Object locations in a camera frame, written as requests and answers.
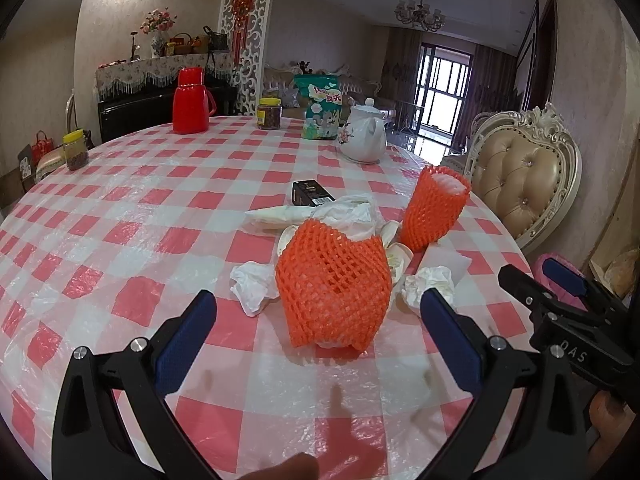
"curtain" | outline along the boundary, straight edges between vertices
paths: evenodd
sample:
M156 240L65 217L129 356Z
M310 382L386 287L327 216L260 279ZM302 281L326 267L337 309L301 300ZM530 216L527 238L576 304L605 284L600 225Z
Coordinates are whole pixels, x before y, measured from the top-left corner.
M503 112L512 104L516 76L515 56L484 45L476 47L466 101L451 147L462 152L471 134L471 123L481 112Z
M391 27L382 68L380 97L414 102L418 78L418 57L422 32L412 28Z

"red hanging decoration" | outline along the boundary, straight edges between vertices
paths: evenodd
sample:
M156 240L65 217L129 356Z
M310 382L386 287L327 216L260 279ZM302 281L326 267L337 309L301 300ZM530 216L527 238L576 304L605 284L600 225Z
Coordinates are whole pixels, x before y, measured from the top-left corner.
M249 26L249 13L254 10L254 0L233 0L231 12L235 18L232 35L232 47L234 51L234 64L240 64L240 53L246 49L246 35Z

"round dining table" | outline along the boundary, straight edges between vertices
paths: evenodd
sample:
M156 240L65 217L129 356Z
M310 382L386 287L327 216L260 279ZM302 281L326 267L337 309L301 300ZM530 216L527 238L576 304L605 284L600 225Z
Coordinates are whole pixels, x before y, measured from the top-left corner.
M217 321L165 401L223 479L307 452L324 479L411 480L452 433L470 395L408 309L392 305L361 354L293 348L280 301L247 317L230 291L234 266L276 261L279 233L247 225L246 211L290 203L294 181L315 179L335 198L371 194L401 221L427 164L391 145L379 164L356 164L331 142L302 139L302 126L283 119L267 132L255 118L216 117L196 135L171 124L129 134L92 150L84 168L46 177L2 223L0 413L46 476L73 350L150 337L201 289L214 293ZM497 282L505 264L529 267L495 215L471 194L438 245L471 260L456 311L529 349L528 311ZM158 466L126 394L114 394L141 459ZM514 413L482 463L496 459Z

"black box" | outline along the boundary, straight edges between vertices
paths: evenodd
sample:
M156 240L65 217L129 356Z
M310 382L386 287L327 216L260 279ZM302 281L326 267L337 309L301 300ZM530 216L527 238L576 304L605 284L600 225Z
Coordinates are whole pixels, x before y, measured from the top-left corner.
M335 200L335 198L328 194L326 189L320 186L315 180L294 182L293 189L291 190L291 199L293 205L308 205L311 207Z

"thermos handle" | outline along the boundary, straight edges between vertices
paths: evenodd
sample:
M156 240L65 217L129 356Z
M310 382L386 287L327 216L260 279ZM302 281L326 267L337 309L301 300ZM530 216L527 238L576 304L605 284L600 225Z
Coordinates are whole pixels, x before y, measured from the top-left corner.
M204 89L207 91L207 96L209 97L209 102L211 103L211 111L209 112L209 117L211 117L214 113L216 113L216 111L218 111L218 106L216 105L216 100L213 98L213 95L211 95L209 89L207 87L204 87Z

